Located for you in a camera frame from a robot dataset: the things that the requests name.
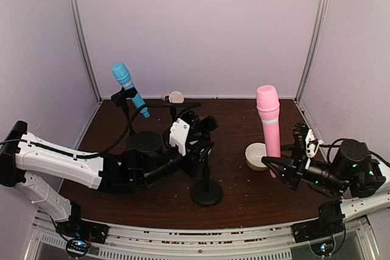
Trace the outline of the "black microphone stand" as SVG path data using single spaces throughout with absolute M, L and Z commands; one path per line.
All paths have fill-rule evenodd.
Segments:
M 138 91 L 135 88 L 131 88 L 129 90 L 125 90 L 124 88 L 121 88 L 120 91 L 113 94 L 111 96 L 111 101 L 117 106 L 122 109 L 122 112 L 125 114 L 125 117 L 127 119 L 127 122 L 129 124 L 129 134 L 133 134 L 133 128 L 130 124 L 130 109 L 129 105 L 127 103 L 127 99 L 134 98 Z
M 209 165 L 209 155 L 213 149 L 214 142 L 211 140 L 211 132 L 218 128 L 216 118 L 207 116 L 203 120 L 200 137 L 200 162 L 202 166 L 202 179 L 195 182 L 190 190 L 191 199 L 200 206 L 212 206 L 219 203 L 223 197 L 221 185 L 211 179 L 211 168 Z
M 171 134 L 177 132 L 179 122 L 177 121 L 177 107 L 175 105 L 169 106 L 169 113 L 171 117 L 171 126 L 167 128 L 162 135 L 163 142 L 166 147 L 171 147 Z

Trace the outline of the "pink toy microphone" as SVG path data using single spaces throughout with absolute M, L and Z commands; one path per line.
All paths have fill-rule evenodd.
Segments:
M 256 101 L 258 114 L 263 124 L 266 154 L 280 158 L 280 102 L 276 88 L 273 85 L 258 87 Z

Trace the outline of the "cream toy microphone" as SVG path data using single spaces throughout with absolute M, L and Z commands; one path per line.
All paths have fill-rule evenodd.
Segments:
M 184 103 L 185 98 L 180 91 L 173 91 L 169 94 L 162 95 L 161 100 L 171 104 L 182 104 Z

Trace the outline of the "blue toy microphone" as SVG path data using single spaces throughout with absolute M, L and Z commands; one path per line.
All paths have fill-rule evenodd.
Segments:
M 146 104 L 141 94 L 135 88 L 132 81 L 130 71 L 124 63 L 115 63 L 112 66 L 112 73 L 115 80 L 121 85 L 121 90 L 111 96 L 111 101 L 117 106 L 125 108 L 124 112 L 128 112 L 128 106 L 126 106 L 126 100 L 130 99 L 135 108 L 140 109 L 140 113 L 146 118 L 150 118 L 148 107 L 144 107 Z

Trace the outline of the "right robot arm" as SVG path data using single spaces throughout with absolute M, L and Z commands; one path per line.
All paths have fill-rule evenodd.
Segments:
M 303 181 L 317 192 L 328 190 L 345 222 L 389 207 L 389 162 L 355 139 L 320 147 L 328 149 L 325 161 L 292 147 L 290 158 L 264 156 L 261 162 L 293 191 Z

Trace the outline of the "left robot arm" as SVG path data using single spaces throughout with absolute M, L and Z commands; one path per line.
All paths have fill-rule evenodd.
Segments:
M 123 153 L 99 154 L 44 141 L 28 132 L 26 122 L 17 121 L 1 142 L 1 185 L 22 189 L 56 222 L 76 220 L 78 205 L 54 191 L 40 173 L 109 194 L 147 189 L 180 170 L 194 177 L 214 146 L 210 132 L 196 132 L 178 119 L 167 134 L 164 142 L 155 132 L 139 132 L 127 137 Z

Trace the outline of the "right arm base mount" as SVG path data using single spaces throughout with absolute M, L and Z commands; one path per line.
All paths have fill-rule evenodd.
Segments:
M 340 251 L 346 239 L 346 216 L 341 211 L 341 203 L 340 200 L 324 203 L 318 209 L 317 219 L 293 224 L 294 242 L 310 242 L 311 251 L 322 259 Z

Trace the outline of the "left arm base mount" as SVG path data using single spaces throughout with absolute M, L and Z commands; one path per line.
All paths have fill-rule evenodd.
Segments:
M 105 244 L 109 227 L 81 218 L 81 207 L 70 201 L 71 213 L 64 222 L 55 221 L 57 234 L 65 240 L 65 251 L 73 259 L 80 259 L 87 255 L 92 244 Z

